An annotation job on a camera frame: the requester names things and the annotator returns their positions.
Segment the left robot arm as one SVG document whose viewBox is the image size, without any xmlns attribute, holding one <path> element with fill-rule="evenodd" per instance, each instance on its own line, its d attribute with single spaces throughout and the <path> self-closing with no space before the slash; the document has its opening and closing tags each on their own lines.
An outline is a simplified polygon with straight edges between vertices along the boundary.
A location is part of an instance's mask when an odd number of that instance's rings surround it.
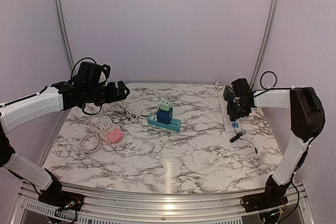
<svg viewBox="0 0 336 224">
<path fill-rule="evenodd" d="M 108 84 L 91 84 L 86 88 L 69 82 L 55 83 L 41 92 L 1 104 L 1 167 L 20 179 L 40 189 L 40 197 L 56 206 L 70 198 L 62 190 L 61 182 L 48 170 L 41 168 L 24 156 L 17 154 L 10 145 L 7 133 L 44 115 L 70 110 L 84 109 L 87 104 L 101 107 L 106 103 L 125 100 L 130 94 L 123 81 Z"/>
</svg>

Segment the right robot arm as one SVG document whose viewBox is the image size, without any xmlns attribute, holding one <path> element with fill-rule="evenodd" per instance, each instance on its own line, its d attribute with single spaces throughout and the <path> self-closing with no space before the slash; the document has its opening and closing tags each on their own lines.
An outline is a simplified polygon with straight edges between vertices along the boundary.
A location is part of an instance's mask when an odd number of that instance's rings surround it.
<svg viewBox="0 0 336 224">
<path fill-rule="evenodd" d="M 248 211 L 278 205 L 285 199 L 287 188 L 296 171 L 303 165 L 313 140 L 325 125 L 325 112 L 314 88 L 224 89 L 227 113 L 232 121 L 249 116 L 253 108 L 283 108 L 290 111 L 291 137 L 281 162 L 266 181 L 262 193 L 241 199 Z"/>
</svg>

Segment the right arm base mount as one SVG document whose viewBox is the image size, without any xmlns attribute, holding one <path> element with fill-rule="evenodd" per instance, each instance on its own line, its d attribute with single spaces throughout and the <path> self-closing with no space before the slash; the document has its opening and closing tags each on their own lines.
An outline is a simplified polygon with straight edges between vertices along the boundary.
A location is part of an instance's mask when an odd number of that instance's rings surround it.
<svg viewBox="0 0 336 224">
<path fill-rule="evenodd" d="M 273 207 L 278 207 L 288 203 L 286 195 L 276 196 L 275 198 L 265 197 L 263 193 L 243 196 L 240 204 L 245 208 L 246 212 L 260 211 Z"/>
</svg>

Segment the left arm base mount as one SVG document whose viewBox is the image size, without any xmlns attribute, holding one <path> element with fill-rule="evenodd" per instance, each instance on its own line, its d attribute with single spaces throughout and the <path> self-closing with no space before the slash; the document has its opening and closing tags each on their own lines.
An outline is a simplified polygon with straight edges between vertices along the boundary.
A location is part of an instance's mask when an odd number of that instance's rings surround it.
<svg viewBox="0 0 336 224">
<path fill-rule="evenodd" d="M 38 197 L 38 200 L 40 202 L 58 207 L 58 211 L 69 209 L 80 211 L 83 204 L 84 195 L 61 190 L 59 193 L 53 195 L 43 193 Z"/>
</svg>

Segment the white long power strip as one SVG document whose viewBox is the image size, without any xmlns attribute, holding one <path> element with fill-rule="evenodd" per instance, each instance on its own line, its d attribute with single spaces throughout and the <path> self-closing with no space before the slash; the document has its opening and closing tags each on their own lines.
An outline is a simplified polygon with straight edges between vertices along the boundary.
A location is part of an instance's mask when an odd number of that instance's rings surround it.
<svg viewBox="0 0 336 224">
<path fill-rule="evenodd" d="M 235 135 L 241 130 L 240 122 L 234 115 L 233 105 L 230 101 L 224 100 L 224 89 L 218 92 L 218 100 L 223 119 L 223 127 L 226 134 Z"/>
</svg>

